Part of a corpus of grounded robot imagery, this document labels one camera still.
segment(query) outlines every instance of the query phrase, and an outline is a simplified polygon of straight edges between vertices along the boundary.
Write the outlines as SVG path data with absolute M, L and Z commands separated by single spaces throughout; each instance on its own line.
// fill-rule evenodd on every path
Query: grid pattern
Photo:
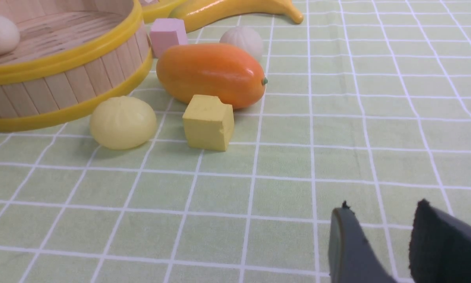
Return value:
M 153 140 L 99 147 L 88 118 L 0 134 L 0 283 L 327 283 L 331 209 L 352 206 L 412 282 L 419 199 L 471 224 L 471 1 L 295 1 L 228 18 L 264 38 L 269 84 L 226 153 L 190 149 L 154 70 Z

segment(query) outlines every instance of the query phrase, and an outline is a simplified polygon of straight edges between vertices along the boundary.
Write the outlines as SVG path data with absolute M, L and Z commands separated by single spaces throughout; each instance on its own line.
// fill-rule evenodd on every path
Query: banana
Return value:
M 167 18 L 174 8 L 186 1 L 187 0 L 159 0 L 147 3 L 145 0 L 141 0 L 144 22 L 147 24 L 155 21 L 157 18 Z
M 183 19 L 188 33 L 222 18 L 249 13 L 286 15 L 295 24 L 303 22 L 303 14 L 292 0 L 187 0 L 175 7 L 169 18 Z

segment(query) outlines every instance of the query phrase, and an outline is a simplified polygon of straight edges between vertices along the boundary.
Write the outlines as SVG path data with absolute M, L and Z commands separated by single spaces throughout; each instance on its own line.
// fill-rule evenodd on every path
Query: yellow steamed bun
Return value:
M 157 118 L 151 106 L 135 97 L 113 97 L 97 106 L 90 117 L 90 134 L 111 150 L 128 150 L 151 139 Z

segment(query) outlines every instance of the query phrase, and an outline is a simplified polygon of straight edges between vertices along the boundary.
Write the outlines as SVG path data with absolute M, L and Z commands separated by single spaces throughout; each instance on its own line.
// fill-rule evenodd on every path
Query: yellow cube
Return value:
M 217 96 L 194 95 L 183 114 L 183 127 L 190 147 L 224 152 L 234 131 L 233 107 Z

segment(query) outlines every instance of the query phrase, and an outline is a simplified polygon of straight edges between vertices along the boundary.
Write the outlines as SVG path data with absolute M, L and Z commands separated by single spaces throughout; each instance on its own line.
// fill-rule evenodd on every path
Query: pink cube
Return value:
M 156 58 L 171 46 L 188 44 L 185 22 L 179 18 L 157 18 L 150 28 L 150 41 Z

